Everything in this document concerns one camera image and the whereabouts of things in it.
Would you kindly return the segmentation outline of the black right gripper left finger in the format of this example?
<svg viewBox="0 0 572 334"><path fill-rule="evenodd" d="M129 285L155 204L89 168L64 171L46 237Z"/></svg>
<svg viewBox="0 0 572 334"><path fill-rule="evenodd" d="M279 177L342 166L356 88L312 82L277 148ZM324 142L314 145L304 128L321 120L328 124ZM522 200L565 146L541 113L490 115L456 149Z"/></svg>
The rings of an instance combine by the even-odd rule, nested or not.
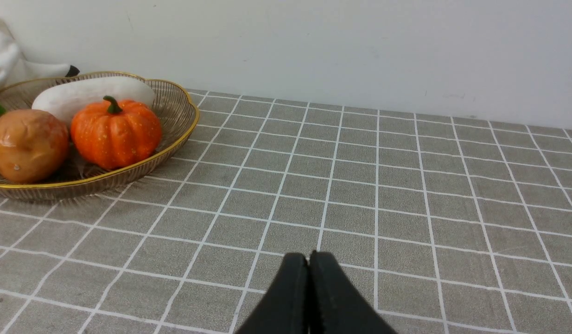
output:
<svg viewBox="0 0 572 334"><path fill-rule="evenodd" d="M306 334L309 268L298 252L284 255L267 292L237 330L238 334Z"/></svg>

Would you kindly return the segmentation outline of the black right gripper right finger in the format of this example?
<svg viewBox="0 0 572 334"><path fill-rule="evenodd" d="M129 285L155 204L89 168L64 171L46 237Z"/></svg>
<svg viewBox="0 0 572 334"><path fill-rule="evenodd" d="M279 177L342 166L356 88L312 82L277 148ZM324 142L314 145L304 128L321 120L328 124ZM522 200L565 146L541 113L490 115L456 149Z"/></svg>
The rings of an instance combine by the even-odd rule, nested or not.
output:
<svg viewBox="0 0 572 334"><path fill-rule="evenodd" d="M395 334L363 298L330 252L310 255L311 334Z"/></svg>

